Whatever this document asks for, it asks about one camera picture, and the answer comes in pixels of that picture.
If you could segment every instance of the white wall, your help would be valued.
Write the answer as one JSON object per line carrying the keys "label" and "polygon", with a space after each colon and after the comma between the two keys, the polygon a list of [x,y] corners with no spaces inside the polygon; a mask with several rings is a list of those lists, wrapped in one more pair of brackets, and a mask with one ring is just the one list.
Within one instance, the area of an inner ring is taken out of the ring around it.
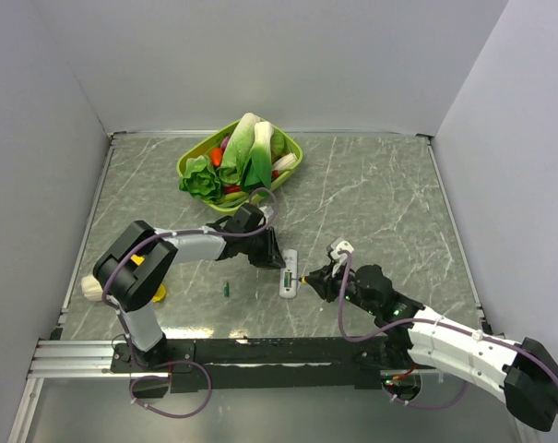
{"label": "white wall", "polygon": [[0,0],[0,441],[59,315],[106,146],[32,4]]}
{"label": "white wall", "polygon": [[434,134],[506,0],[33,0],[107,131]]}
{"label": "white wall", "polygon": [[508,4],[434,152],[493,327],[558,361],[558,0]]}

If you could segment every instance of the green basket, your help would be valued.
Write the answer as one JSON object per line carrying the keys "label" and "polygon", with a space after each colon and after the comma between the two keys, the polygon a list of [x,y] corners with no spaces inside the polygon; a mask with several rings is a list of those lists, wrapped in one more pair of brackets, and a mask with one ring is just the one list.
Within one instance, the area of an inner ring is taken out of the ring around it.
{"label": "green basket", "polygon": [[[220,132],[201,141],[198,145],[196,145],[194,148],[189,150],[185,155],[183,155],[180,158],[180,160],[176,163],[176,171],[178,172],[178,175],[180,175],[180,177],[182,178],[184,171],[186,170],[186,161],[188,159],[196,158],[199,155],[203,155],[203,154],[208,155],[213,148],[216,148],[221,144],[221,141],[223,141],[223,139],[226,136],[233,133],[233,130],[235,129],[235,127],[238,125],[239,122],[240,120],[236,120],[232,124],[225,126],[223,129],[221,129]],[[281,174],[276,180],[272,182],[272,185],[270,187],[271,191],[277,189],[280,185],[282,185],[285,182],[285,180],[291,177],[292,174],[295,172],[295,169],[297,168],[297,166],[299,166],[299,163],[301,163],[301,160],[303,159],[303,151],[301,150],[301,147],[297,143],[295,143],[295,140],[289,137],[280,128],[274,126],[274,129],[275,131],[278,131],[280,134],[282,134],[283,137],[285,137],[285,146],[287,147],[287,152],[289,153],[292,152],[293,154],[295,154],[295,157],[297,157],[297,162],[288,171]],[[254,196],[252,198],[253,203],[258,203],[260,200],[262,200],[262,197],[260,195]],[[235,206],[222,207],[210,201],[205,201],[205,200],[201,200],[201,201],[203,201],[203,203],[205,203],[211,209],[223,215],[233,215],[235,211],[238,210],[238,208],[242,206],[243,203],[245,202],[241,199],[238,199],[237,201],[239,201],[239,203],[237,203],[236,201]]]}

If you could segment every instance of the cable tie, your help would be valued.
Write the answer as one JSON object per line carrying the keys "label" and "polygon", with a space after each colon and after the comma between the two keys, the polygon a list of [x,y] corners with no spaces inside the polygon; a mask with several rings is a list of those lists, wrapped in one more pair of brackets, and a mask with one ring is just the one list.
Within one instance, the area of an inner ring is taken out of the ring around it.
{"label": "cable tie", "polygon": [[475,341],[483,340],[483,331],[481,329],[474,330],[471,334],[471,338]]}
{"label": "cable tie", "polygon": [[445,319],[444,316],[438,316],[438,317],[436,318],[436,320],[434,321],[433,328],[436,329],[436,327],[438,326],[438,324],[440,323],[440,321],[441,321],[441,320],[444,320],[444,319]]}

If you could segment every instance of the marble tabletop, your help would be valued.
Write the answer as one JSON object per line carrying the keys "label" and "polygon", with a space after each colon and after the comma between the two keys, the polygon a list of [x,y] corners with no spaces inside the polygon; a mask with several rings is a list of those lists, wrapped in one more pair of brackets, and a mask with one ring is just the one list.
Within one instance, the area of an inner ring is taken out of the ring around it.
{"label": "marble tabletop", "polygon": [[[121,332],[110,307],[84,298],[79,280],[130,222],[186,229],[219,217],[178,190],[176,161],[200,139],[114,141],[62,339],[109,340]],[[278,191],[275,227],[279,246],[299,251],[300,275],[326,264],[326,246],[343,236],[355,247],[353,267],[379,264],[398,291],[477,327],[474,295],[428,141],[393,135],[295,140],[303,162]],[[164,284],[168,295],[155,310],[169,338],[339,335],[335,303],[305,285],[295,299],[280,298],[279,272],[256,269],[246,257],[176,265]],[[374,327],[373,318],[352,305],[346,325],[351,334]]]}

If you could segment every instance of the white remote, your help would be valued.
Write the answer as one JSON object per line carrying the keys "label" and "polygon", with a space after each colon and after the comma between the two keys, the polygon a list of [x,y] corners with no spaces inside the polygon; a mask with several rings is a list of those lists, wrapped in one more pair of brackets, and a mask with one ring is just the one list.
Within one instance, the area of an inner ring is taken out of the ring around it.
{"label": "white remote", "polygon": [[282,298],[295,298],[297,296],[297,251],[284,249],[282,258],[285,268],[280,270],[279,295]]}

